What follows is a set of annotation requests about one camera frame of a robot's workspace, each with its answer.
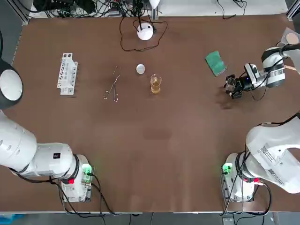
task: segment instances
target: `green cloth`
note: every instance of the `green cloth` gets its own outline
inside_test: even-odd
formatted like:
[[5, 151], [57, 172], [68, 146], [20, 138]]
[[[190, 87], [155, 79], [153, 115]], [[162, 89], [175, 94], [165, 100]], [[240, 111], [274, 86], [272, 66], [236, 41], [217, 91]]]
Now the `green cloth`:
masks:
[[209, 53], [208, 56], [206, 56], [205, 60], [207, 61], [207, 64], [209, 65], [215, 76], [219, 76], [227, 69], [221, 59], [219, 51]]

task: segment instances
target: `robotic arm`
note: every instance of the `robotic arm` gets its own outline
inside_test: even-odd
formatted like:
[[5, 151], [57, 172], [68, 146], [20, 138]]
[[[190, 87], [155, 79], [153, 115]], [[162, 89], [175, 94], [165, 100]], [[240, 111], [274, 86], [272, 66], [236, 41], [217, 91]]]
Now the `robotic arm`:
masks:
[[58, 178], [70, 202], [84, 202], [91, 190], [87, 173], [92, 172], [86, 157], [73, 154], [67, 144], [38, 144], [31, 132], [4, 115], [2, 109], [17, 104], [22, 96], [21, 78], [0, 59], [0, 165], [26, 178]]
[[[259, 179], [268, 180], [288, 193], [299, 193], [300, 162], [288, 150], [300, 149], [299, 137], [300, 113], [277, 127], [252, 128], [246, 137], [246, 147], [249, 152], [233, 153], [223, 165], [224, 191], [227, 192], [227, 196], [232, 189], [230, 201], [241, 202], [252, 199], [254, 186], [259, 184]], [[233, 184], [232, 180], [237, 175], [236, 182]]]
[[298, 73], [300, 73], [300, 44], [272, 47], [262, 54], [263, 71], [258, 71], [256, 65], [245, 64], [245, 76], [226, 77], [225, 91], [232, 99], [240, 98], [243, 91], [251, 91], [267, 86], [273, 88], [285, 80], [284, 62], [290, 57]]

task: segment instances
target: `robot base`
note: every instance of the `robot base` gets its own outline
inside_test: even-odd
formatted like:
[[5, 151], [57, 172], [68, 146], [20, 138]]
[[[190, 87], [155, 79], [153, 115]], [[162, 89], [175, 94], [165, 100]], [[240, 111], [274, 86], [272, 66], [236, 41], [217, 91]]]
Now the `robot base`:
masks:
[[85, 176], [83, 174], [83, 164], [88, 164], [88, 160], [83, 155], [77, 155], [79, 159], [79, 170], [74, 183], [64, 184], [61, 182], [61, 187], [65, 192], [69, 202], [90, 202], [91, 199], [91, 186], [82, 183], [82, 179]]
[[231, 202], [241, 202], [241, 201], [248, 202], [252, 200], [252, 196], [254, 192], [254, 183], [242, 181], [242, 179], [238, 176], [235, 181], [235, 184], [233, 185], [234, 179], [238, 172], [236, 168], [237, 156], [238, 156], [237, 153], [230, 154], [226, 160], [226, 163], [232, 164], [232, 169], [229, 174], [223, 175], [222, 191], [224, 193], [225, 199], [227, 200], [229, 199], [229, 201]]

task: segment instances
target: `glass beaker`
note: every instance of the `glass beaker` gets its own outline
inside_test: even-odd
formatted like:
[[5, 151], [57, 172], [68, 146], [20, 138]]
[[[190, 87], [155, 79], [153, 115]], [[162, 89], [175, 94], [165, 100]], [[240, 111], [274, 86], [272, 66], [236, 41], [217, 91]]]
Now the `glass beaker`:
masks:
[[153, 94], [158, 94], [160, 92], [160, 84], [162, 82], [162, 78], [157, 75], [153, 74], [150, 79], [151, 83], [151, 91]]

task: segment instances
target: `brown table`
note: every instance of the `brown table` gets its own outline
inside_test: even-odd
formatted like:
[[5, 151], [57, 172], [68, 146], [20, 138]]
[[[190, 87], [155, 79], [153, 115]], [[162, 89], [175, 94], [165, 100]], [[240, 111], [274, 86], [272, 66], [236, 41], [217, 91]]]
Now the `brown table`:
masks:
[[[33, 132], [39, 143], [61, 142], [95, 166], [104, 195], [115, 211], [222, 211], [220, 167], [232, 152], [243, 151], [247, 132], [265, 121], [284, 121], [299, 109], [300, 75], [286, 70], [285, 84], [255, 102], [249, 93], [232, 101], [226, 75], [243, 72], [247, 62], [262, 68], [261, 55], [286, 28], [285, 15], [165, 18], [169, 28], [159, 47], [124, 52], [120, 18], [32, 19], [23, 28], [15, 68], [24, 82], [22, 101], [5, 114]], [[133, 18], [122, 24], [124, 48], [157, 42], [137, 39]], [[219, 50], [228, 66], [215, 78], [205, 56]], [[56, 89], [60, 58], [79, 62], [74, 97]], [[146, 66], [137, 75], [138, 63]], [[115, 66], [119, 101], [103, 99]], [[159, 95], [150, 92], [150, 75], [162, 76]], [[0, 211], [62, 211], [57, 188], [30, 184], [0, 169]], [[273, 211], [299, 211], [300, 196], [275, 185]], [[98, 193], [80, 211], [99, 211]], [[263, 188], [245, 210], [264, 210]], [[241, 204], [229, 209], [240, 210]]]

